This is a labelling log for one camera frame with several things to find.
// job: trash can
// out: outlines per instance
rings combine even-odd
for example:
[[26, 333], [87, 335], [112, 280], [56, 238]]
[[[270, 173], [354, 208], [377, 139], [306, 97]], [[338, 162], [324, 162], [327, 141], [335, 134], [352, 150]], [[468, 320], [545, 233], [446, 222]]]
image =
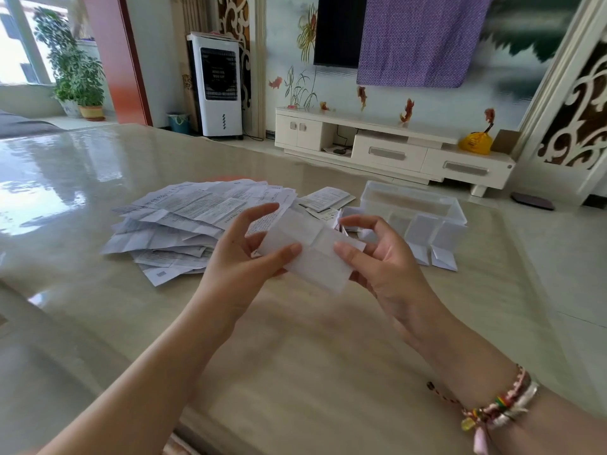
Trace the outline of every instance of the trash can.
[[167, 113], [173, 132], [189, 134], [189, 115], [187, 113]]

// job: evaporative fan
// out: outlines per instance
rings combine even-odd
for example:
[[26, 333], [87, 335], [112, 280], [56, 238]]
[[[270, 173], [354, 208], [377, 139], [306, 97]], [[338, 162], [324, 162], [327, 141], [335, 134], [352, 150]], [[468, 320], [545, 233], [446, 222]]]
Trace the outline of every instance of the evaporative fan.
[[224, 35], [192, 32], [187, 43], [202, 134], [242, 137], [238, 41]]

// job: red door frame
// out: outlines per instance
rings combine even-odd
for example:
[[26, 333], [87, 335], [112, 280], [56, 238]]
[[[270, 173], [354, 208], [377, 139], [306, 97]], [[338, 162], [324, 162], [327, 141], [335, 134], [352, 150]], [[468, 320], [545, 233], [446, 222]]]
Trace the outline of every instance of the red door frame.
[[84, 0], [119, 123], [152, 126], [126, 0]]

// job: potted plant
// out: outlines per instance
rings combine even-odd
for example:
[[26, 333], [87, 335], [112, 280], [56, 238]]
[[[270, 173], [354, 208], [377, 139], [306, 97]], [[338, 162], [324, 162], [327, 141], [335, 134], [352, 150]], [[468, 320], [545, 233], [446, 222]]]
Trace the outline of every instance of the potted plant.
[[85, 54], [72, 80], [72, 87], [80, 113], [89, 121], [102, 121], [103, 87], [101, 62]]
[[79, 62], [86, 55], [78, 49], [67, 20], [52, 9], [36, 8], [34, 11], [37, 40], [49, 47], [49, 60], [53, 68], [55, 88], [53, 92], [65, 114], [81, 118], [80, 109], [72, 89], [72, 78]]

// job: tv cabinet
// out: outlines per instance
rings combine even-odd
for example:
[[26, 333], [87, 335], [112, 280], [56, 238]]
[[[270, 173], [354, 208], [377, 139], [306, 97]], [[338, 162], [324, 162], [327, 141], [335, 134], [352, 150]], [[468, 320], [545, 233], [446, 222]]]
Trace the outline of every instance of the tv cabinet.
[[[338, 126], [357, 129], [349, 157], [323, 151], [337, 145]], [[417, 122], [320, 108], [276, 109], [274, 144], [285, 153], [423, 184], [459, 180], [470, 183], [477, 197], [487, 187], [504, 188], [515, 165], [510, 156], [476, 155], [459, 150], [457, 142], [457, 134]]]

